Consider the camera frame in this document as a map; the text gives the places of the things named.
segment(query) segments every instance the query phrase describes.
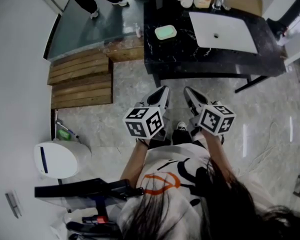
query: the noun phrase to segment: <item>dark hair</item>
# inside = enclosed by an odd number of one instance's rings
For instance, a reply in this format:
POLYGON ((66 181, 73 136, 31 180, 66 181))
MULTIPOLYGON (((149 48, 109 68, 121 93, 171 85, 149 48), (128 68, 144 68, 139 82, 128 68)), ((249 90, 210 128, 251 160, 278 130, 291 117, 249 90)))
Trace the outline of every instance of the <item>dark hair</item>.
MULTIPOLYGON (((213 160, 208 162, 206 169, 200 169, 202 182, 196 187, 199 188, 199 196, 206 201, 202 240, 300 239, 300 213, 284 206, 259 211, 247 188, 235 176, 226 181, 213 160)), ((168 213, 164 212, 165 199, 169 202, 168 194, 160 197, 144 195, 121 229, 123 239, 168 239, 180 219, 162 227, 168 213)))

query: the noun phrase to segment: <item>orange graphic print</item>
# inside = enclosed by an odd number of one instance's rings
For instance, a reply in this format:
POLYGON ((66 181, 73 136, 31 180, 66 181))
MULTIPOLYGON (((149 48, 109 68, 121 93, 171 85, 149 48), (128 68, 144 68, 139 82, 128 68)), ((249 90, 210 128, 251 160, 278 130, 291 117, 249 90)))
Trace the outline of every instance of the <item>orange graphic print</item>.
POLYGON ((180 182, 180 179, 173 173, 171 172, 160 172, 161 174, 168 174, 170 175, 173 179, 174 179, 174 184, 165 180, 164 178, 158 176, 158 175, 155 175, 155 174, 146 174, 144 176, 144 178, 142 179, 142 182, 141 182, 141 185, 144 181, 144 179, 153 179, 153 180, 158 180, 158 181, 161 181, 164 183, 164 186, 158 190, 153 190, 153 189, 145 189, 144 192, 149 194, 149 195, 152 195, 152 196, 158 196, 162 193, 164 193, 166 190, 168 189, 171 189, 171 188, 176 188, 178 189, 181 185, 181 182, 180 182))

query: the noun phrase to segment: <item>shoe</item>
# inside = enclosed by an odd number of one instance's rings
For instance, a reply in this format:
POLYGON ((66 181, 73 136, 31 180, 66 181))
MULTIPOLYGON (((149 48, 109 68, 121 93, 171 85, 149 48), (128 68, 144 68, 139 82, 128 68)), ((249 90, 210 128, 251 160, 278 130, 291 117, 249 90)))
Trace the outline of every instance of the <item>shoe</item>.
POLYGON ((127 0, 122 0, 122 1, 119 1, 119 2, 112 2, 111 4, 113 4, 113 5, 120 5, 120 6, 126 6, 128 4, 128 1, 127 0))
POLYGON ((187 130, 187 126, 184 122, 179 122, 178 125, 176 126, 177 130, 180 131, 186 131, 187 130))
POLYGON ((96 18, 99 15, 99 7, 95 10, 95 12, 91 13, 90 19, 96 18))

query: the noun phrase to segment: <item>green soap bar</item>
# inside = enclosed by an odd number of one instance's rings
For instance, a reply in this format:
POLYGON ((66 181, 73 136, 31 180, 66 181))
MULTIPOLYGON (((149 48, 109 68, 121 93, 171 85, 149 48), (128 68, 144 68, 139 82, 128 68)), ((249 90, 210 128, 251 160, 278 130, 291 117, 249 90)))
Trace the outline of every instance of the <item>green soap bar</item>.
POLYGON ((70 141, 71 140, 71 134, 66 132, 63 129, 58 130, 58 134, 60 135, 60 137, 66 141, 70 141))
POLYGON ((159 29, 157 31, 157 35, 160 38, 164 38, 164 37, 170 36, 171 34, 173 34, 173 32, 174 32, 173 28, 170 26, 167 26, 167 27, 159 29))

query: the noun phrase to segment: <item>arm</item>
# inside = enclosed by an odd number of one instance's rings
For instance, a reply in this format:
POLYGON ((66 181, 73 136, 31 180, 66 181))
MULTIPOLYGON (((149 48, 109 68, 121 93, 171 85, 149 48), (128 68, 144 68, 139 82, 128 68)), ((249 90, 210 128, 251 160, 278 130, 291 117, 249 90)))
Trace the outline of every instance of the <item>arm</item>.
MULTIPOLYGON (((149 145, 150 140, 145 139, 145 142, 149 145)), ((138 178, 144 167, 147 151, 148 147, 138 140, 129 161, 123 170, 120 180, 129 180, 131 187, 136 187, 138 178)))
POLYGON ((206 139, 211 159, 218 165, 224 178, 228 181, 231 180, 234 173, 231 165, 226 157, 225 151, 222 147, 219 136, 214 136, 206 130, 201 130, 203 136, 206 139))

